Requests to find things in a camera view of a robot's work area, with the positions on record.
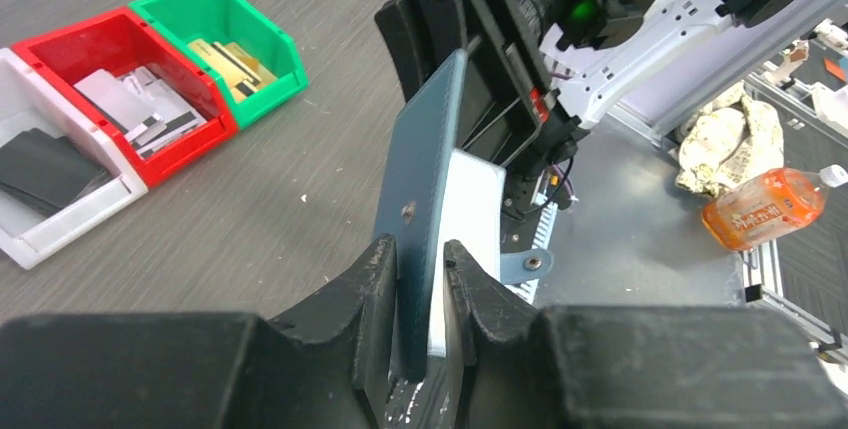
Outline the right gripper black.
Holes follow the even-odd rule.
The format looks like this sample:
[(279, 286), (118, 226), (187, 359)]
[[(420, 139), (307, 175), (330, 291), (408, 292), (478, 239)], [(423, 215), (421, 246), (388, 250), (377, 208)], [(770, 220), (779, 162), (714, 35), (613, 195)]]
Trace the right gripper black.
[[(375, 22), (405, 99), (454, 51), (468, 55), (457, 146), (507, 169), (503, 216), (524, 221), (564, 201), (577, 144), (590, 134), (553, 94), (538, 52), (553, 0), (389, 0)], [(559, 184), (534, 206), (535, 183), (568, 161)]]

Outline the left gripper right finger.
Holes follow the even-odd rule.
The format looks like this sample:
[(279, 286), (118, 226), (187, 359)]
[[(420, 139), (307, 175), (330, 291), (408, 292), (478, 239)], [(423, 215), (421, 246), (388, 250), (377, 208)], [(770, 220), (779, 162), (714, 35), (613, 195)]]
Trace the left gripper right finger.
[(454, 426), (525, 426), (532, 398), (527, 331), (536, 310), (486, 273), (458, 240), (444, 244), (443, 274)]

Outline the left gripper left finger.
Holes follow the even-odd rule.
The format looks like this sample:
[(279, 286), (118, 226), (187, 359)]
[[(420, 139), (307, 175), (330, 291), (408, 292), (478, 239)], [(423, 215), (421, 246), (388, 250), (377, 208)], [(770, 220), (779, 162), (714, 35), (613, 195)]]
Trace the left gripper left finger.
[(270, 325), (283, 337), (272, 391), (284, 428), (378, 428), (389, 388), (397, 249), (378, 236), (353, 264)]

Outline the blue leather card holder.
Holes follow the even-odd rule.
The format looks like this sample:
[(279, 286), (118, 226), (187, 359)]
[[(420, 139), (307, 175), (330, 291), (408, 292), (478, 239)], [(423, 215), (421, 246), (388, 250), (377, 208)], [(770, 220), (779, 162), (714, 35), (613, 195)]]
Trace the blue leather card holder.
[(460, 241), (479, 266), (508, 286), (553, 267), (545, 248), (501, 249), (504, 168), (457, 146), (467, 53), (456, 50), (395, 119), (380, 192), (375, 235), (396, 240), (398, 282), (391, 370), (425, 379), (428, 359), (446, 355), (443, 246)]

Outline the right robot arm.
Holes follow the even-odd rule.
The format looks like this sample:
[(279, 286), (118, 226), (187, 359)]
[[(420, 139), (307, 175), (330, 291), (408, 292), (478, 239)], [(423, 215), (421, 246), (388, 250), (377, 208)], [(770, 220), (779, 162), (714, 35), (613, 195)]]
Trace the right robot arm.
[(613, 102), (681, 53), (794, 0), (387, 0), (375, 21), (406, 99), (383, 213), (438, 215), (461, 150), (502, 167), (509, 214)]

